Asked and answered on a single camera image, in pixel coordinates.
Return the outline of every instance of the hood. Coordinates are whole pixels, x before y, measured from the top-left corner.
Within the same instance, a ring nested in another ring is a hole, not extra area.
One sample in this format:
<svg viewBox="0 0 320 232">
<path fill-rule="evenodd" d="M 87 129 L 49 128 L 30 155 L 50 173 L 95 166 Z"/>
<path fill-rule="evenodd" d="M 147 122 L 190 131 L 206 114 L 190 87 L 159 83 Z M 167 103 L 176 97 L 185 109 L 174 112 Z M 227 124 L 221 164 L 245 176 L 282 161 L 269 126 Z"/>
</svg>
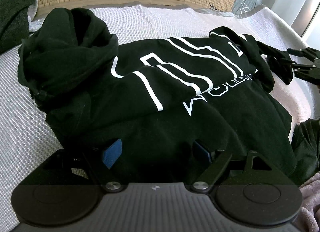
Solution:
<svg viewBox="0 0 320 232">
<path fill-rule="evenodd" d="M 118 39 L 90 10 L 56 8 L 18 51 L 18 81 L 45 105 L 117 56 Z"/>
</svg>

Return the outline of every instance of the round pad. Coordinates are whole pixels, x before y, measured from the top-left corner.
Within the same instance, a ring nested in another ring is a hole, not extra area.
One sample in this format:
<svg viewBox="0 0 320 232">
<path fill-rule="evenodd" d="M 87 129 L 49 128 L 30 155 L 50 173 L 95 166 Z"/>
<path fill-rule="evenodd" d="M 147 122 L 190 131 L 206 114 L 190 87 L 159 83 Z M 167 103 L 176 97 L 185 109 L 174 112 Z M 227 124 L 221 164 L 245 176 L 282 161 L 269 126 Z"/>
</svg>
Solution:
<svg viewBox="0 0 320 232">
<path fill-rule="evenodd" d="M 258 204 L 272 203 L 281 195 L 276 186 L 267 183 L 248 184 L 244 187 L 243 194 L 248 200 Z"/>
<path fill-rule="evenodd" d="M 20 222 L 61 226 L 89 214 L 99 198 L 94 185 L 18 185 L 11 203 Z"/>
<path fill-rule="evenodd" d="M 265 227 L 294 218 L 301 207 L 302 195 L 295 185 L 221 184 L 215 199 L 222 211 L 231 218 Z"/>
</svg>

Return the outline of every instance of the black hoodie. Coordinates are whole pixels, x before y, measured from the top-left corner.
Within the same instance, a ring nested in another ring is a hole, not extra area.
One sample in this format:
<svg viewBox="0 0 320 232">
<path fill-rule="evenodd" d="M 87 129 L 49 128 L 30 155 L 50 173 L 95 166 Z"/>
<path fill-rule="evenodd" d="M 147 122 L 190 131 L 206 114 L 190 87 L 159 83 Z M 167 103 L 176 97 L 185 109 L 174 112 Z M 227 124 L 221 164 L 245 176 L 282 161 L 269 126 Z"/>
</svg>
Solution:
<svg viewBox="0 0 320 232">
<path fill-rule="evenodd" d="M 64 148 L 121 139 L 111 171 L 123 183 L 192 182 L 203 171 L 195 139 L 210 150 L 256 150 L 290 175 L 292 118 L 269 95 L 274 80 L 262 52 L 290 59 L 226 27 L 208 38 L 118 46 L 90 10 L 58 8 L 23 41 L 18 80 Z"/>
</svg>

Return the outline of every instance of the white printed graphic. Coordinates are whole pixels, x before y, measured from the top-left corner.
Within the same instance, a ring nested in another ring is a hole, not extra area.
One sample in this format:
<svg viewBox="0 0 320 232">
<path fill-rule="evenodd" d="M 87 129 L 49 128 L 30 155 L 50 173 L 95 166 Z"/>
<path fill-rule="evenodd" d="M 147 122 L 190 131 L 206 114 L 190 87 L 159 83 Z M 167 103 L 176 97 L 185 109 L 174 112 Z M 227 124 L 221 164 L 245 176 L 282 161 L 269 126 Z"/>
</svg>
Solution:
<svg viewBox="0 0 320 232">
<path fill-rule="evenodd" d="M 182 47 L 176 45 L 174 42 L 172 42 L 170 39 L 167 39 L 165 38 L 164 40 L 167 40 L 170 44 L 172 44 L 174 47 L 178 48 L 180 51 L 188 54 L 188 55 L 191 55 L 191 56 L 195 56 L 195 57 L 202 57 L 202 58 L 212 58 L 212 59 L 215 59 L 217 61 L 219 61 L 220 63 L 222 63 L 225 67 L 227 67 L 233 74 L 234 78 L 237 78 L 237 74 L 236 72 L 229 66 L 227 65 L 222 59 L 218 58 L 218 57 L 215 57 L 213 55 L 201 55 L 201 54 L 194 54 L 194 53 L 191 53 L 185 49 L 183 49 Z"/>
<path fill-rule="evenodd" d="M 154 185 L 154 186 L 151 187 L 151 189 L 153 189 L 153 190 L 159 190 L 159 189 L 160 189 L 160 186 Z"/>
<path fill-rule="evenodd" d="M 235 79 L 235 81 L 236 81 L 236 82 L 239 82 L 239 83 L 241 83 L 241 82 L 244 82 L 244 81 L 245 81 L 245 79 L 244 79 L 244 78 L 241 78 L 241 79 L 242 79 L 242 81 L 238 81 L 238 80 L 236 80 L 236 79 Z"/>
<path fill-rule="evenodd" d="M 219 94 L 212 94 L 212 93 L 211 93 L 212 90 L 211 90 L 211 91 L 208 91 L 208 93 L 209 93 L 212 97 L 220 97 L 221 95 L 223 95 L 223 94 L 225 94 L 226 92 L 228 92 L 228 86 L 225 85 L 225 84 L 223 84 L 223 86 L 224 86 L 225 90 L 224 90 L 224 91 L 219 90 L 219 92 L 220 92 Z"/>
<path fill-rule="evenodd" d="M 208 89 L 205 90 L 205 91 L 203 91 L 203 92 L 201 92 L 201 91 L 200 91 L 200 88 L 198 87 L 198 85 L 196 85 L 196 84 L 194 84 L 194 83 L 191 83 L 191 82 L 186 82 L 186 81 L 180 79 L 179 77 L 175 76 L 172 72 L 170 72 L 169 70 L 167 70 L 167 69 L 164 68 L 163 66 L 161 66 L 161 65 L 150 65 L 150 64 L 148 63 L 148 59 L 150 59 L 150 58 L 155 58 L 155 59 L 156 59 L 159 63 L 161 63 L 161 64 L 169 64 L 169 65 L 175 67 L 176 69 L 180 70 L 181 72 L 183 72 L 183 73 L 184 73 L 185 75 L 187 75 L 187 76 L 195 77 L 195 78 L 200 78 L 200 79 L 206 81 L 207 84 L 208 84 L 208 86 L 209 86 Z M 140 60 L 142 61 L 142 63 L 143 63 L 144 65 L 146 65 L 146 66 L 151 66 L 151 67 L 158 67 L 159 69 L 161 69 L 161 70 L 164 71 L 165 73 L 167 73 L 167 74 L 169 74 L 170 76 L 172 76 L 174 79 L 177 79 L 177 80 L 181 81 L 183 84 L 192 87 L 192 88 L 195 90 L 196 95 L 199 95 L 199 94 L 201 94 L 201 93 L 207 92 L 207 91 L 211 90 L 212 87 L 213 87 L 213 83 L 212 83 L 212 81 L 211 81 L 208 77 L 205 77 L 205 76 L 202 76 L 202 75 L 191 74 L 191 73 L 189 73 L 187 70 L 185 70 L 185 69 L 183 69 L 182 67 L 176 65 L 175 63 L 172 63 L 172 62 L 164 62 L 164 61 L 162 61 L 155 53 L 150 53 L 150 54 L 148 54 L 148 55 L 146 55 L 146 56 L 143 56 L 143 57 L 140 58 Z"/>
<path fill-rule="evenodd" d="M 145 85 L 145 87 L 147 88 L 148 93 L 150 94 L 151 99 L 153 100 L 153 102 L 155 103 L 155 105 L 157 106 L 158 111 L 163 110 L 163 106 L 160 103 L 160 101 L 158 100 L 158 98 L 156 97 L 155 93 L 153 92 L 153 90 L 151 89 L 151 86 L 147 80 L 147 78 L 140 73 L 139 71 L 134 71 L 133 72 L 135 75 L 137 75 L 142 81 L 143 84 Z"/>
<path fill-rule="evenodd" d="M 238 65 L 236 65 L 235 63 L 233 63 L 233 62 L 231 62 L 228 58 L 226 58 L 220 51 L 218 51 L 218 50 L 216 50 L 216 49 L 213 49 L 211 46 L 203 46 L 203 47 L 196 47 L 196 46 L 194 46 L 193 44 L 191 44 L 191 43 L 189 43 L 187 40 L 185 40 L 184 38 L 182 38 L 182 37 L 176 37 L 176 39 L 178 39 L 178 40 L 180 40 L 180 41 L 182 41 L 183 43 L 185 43 L 187 46 L 189 46 L 189 47 L 191 47 L 191 48 L 193 48 L 193 49 L 195 49 L 195 50 L 202 50 L 202 49 L 208 49 L 209 51 L 211 51 L 211 52 L 215 52 L 215 53 L 217 53 L 217 54 L 219 54 L 223 59 L 225 59 L 228 63 L 230 63 L 230 64 L 232 64 L 233 66 L 235 66 L 238 70 L 239 70 L 239 72 L 241 73 L 241 76 L 244 74 L 243 73 L 243 71 L 241 70 L 241 68 L 238 66 Z"/>
<path fill-rule="evenodd" d="M 36 99 L 36 97 L 33 97 L 33 104 L 34 104 L 36 107 L 38 107 L 39 105 L 36 103 L 35 99 Z"/>
<path fill-rule="evenodd" d="M 117 63 L 118 63 L 118 56 L 116 56 L 116 57 L 113 59 L 113 64 L 112 64 L 112 67 L 111 67 L 111 74 L 112 74 L 112 76 L 121 79 L 123 76 L 118 75 L 118 74 L 116 73 Z"/>
<path fill-rule="evenodd" d="M 239 57 L 243 55 L 243 51 L 241 51 L 239 47 L 235 47 L 231 42 L 228 42 L 228 44 L 231 45 L 234 50 L 236 50 Z"/>
<path fill-rule="evenodd" d="M 242 80 L 249 80 L 249 78 L 251 79 L 251 77 L 249 75 L 244 75 L 242 77 L 239 77 L 238 79 L 242 79 Z"/>
<path fill-rule="evenodd" d="M 215 34 L 215 35 L 218 35 L 217 33 L 215 33 L 215 32 L 210 32 L 209 33 L 209 36 L 211 36 L 212 34 Z M 242 37 L 244 40 L 246 40 L 247 41 L 247 39 L 245 38 L 245 36 L 244 35 L 242 35 L 242 34 L 237 34 L 238 36 L 240 36 L 240 37 Z"/>
<path fill-rule="evenodd" d="M 192 113 L 192 106 L 193 106 L 193 102 L 195 100 L 204 100 L 205 102 L 207 102 L 207 100 L 202 96 L 202 95 L 199 95 L 199 97 L 197 98 L 193 98 L 190 100 L 190 106 L 188 107 L 187 104 L 184 102 L 183 105 L 184 107 L 186 108 L 186 110 L 188 111 L 189 113 L 189 116 L 191 116 L 191 113 Z"/>
<path fill-rule="evenodd" d="M 233 88 L 234 86 L 237 86 L 237 85 L 239 84 L 239 82 L 236 82 L 235 80 L 232 80 L 232 81 L 236 83 L 236 84 L 233 85 L 233 86 L 226 82 L 226 84 L 227 84 L 229 87 L 231 87 L 231 88 Z"/>
</svg>

